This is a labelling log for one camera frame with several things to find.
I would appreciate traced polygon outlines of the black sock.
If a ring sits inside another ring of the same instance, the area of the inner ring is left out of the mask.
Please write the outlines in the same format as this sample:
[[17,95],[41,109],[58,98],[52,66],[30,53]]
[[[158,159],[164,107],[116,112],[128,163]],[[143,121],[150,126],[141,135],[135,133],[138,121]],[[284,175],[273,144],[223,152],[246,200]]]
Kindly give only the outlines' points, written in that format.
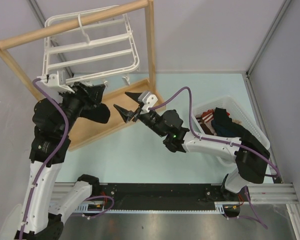
[[85,107],[79,114],[80,118],[84,118],[100,124],[108,123],[110,116],[111,112],[104,103],[100,103],[96,106]]
[[233,122],[233,119],[228,116],[226,109],[216,107],[213,116],[214,120],[222,126],[233,125],[240,134],[239,137],[252,135],[252,133],[242,125]]

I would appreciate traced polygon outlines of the white plastic clip hanger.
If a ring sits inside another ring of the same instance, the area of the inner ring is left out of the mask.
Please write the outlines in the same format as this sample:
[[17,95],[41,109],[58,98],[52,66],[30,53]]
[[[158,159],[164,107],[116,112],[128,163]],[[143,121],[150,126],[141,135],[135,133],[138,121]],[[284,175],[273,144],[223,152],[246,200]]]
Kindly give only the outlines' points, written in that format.
[[42,75],[59,74],[64,85],[119,76],[130,85],[130,73],[139,68],[140,58],[129,16],[124,13],[88,25],[82,23],[84,17],[103,10],[60,14],[45,21],[45,27],[70,20],[79,26],[44,39]]

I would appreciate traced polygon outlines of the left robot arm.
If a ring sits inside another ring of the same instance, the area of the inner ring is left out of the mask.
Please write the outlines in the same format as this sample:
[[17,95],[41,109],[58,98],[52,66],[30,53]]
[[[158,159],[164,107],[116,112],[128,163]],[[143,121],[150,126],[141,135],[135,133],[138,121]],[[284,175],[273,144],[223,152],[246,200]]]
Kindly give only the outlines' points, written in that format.
[[102,102],[105,85],[75,83],[57,103],[48,94],[34,106],[30,175],[15,240],[57,240],[74,210],[86,199],[97,199],[99,178],[82,174],[72,190],[50,206],[57,176],[71,144],[69,132],[78,118],[106,124],[109,108]]

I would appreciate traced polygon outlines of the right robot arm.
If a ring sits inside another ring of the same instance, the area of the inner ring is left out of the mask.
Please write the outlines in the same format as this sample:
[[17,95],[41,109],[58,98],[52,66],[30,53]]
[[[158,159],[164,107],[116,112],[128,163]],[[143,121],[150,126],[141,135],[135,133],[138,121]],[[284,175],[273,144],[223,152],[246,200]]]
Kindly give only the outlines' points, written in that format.
[[118,111],[125,123],[140,121],[160,137],[163,144],[173,153],[204,153],[235,163],[236,168],[223,179],[221,196],[232,201],[247,184],[262,184],[270,158],[269,151],[248,130],[241,125],[239,133],[232,135],[203,135],[192,127],[183,127],[183,120],[175,109],[163,114],[156,112],[157,96],[150,91],[126,92],[138,103],[136,110],[127,110],[119,105]]

